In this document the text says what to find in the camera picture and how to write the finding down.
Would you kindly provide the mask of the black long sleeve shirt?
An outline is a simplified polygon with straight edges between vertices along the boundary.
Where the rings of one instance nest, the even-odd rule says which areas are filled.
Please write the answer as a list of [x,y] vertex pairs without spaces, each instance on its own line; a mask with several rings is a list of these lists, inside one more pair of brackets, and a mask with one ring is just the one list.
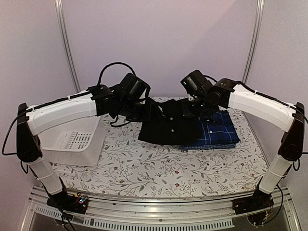
[[203,137],[197,117],[185,117],[183,106],[188,99],[171,99],[159,103],[150,99],[149,121],[142,122],[138,139],[158,145],[186,145]]

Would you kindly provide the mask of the blue plaid shirt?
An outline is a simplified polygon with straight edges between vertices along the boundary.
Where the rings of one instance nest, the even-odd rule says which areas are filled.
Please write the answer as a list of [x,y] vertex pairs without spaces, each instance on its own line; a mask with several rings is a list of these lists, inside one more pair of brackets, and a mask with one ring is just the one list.
[[227,110],[215,112],[211,117],[199,117],[203,134],[196,146],[236,145],[240,142]]

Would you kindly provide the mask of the blue checked shirt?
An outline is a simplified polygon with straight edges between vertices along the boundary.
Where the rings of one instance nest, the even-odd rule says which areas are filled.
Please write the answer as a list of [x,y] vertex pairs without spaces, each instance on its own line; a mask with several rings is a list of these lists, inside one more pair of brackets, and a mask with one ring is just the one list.
[[200,144],[192,143],[181,145],[178,147],[179,150],[183,152],[193,151],[193,150],[214,150],[214,149],[232,149],[235,148],[236,144]]

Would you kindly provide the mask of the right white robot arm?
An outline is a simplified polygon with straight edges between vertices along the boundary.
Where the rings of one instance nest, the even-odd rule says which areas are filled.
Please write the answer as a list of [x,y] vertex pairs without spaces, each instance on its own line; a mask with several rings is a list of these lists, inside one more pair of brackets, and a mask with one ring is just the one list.
[[191,109],[213,111],[220,106],[242,111],[259,118],[284,132],[277,154],[249,198],[249,206],[259,210],[292,164],[300,159],[304,146],[305,109],[301,103],[291,104],[252,90],[240,81],[223,78],[212,84],[205,76],[187,76],[181,81],[189,96]]

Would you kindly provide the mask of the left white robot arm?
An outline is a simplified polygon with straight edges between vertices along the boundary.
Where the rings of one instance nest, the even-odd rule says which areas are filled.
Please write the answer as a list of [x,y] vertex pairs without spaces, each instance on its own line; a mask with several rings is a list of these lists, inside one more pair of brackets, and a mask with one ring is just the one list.
[[101,117],[120,115],[129,122],[148,120],[149,92],[150,86],[131,70],[111,87],[98,82],[51,102],[20,104],[12,122],[16,127],[15,155],[29,166],[53,201],[67,209],[71,197],[51,165],[96,165],[105,138]]

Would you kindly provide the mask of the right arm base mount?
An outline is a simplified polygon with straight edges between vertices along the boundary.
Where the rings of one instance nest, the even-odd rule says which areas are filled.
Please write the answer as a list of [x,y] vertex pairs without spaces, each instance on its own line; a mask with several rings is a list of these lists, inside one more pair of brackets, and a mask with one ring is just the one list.
[[271,193],[266,194],[259,189],[255,190],[251,196],[232,200],[232,209],[237,215],[269,208],[273,205]]

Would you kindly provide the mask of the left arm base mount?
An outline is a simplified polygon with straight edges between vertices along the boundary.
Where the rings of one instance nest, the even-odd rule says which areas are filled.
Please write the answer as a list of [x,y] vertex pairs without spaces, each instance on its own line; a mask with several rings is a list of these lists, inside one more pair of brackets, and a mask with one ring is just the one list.
[[89,197],[75,193],[69,195],[66,192],[61,192],[55,195],[49,195],[47,205],[55,207],[61,211],[70,211],[79,214],[86,214],[89,204]]

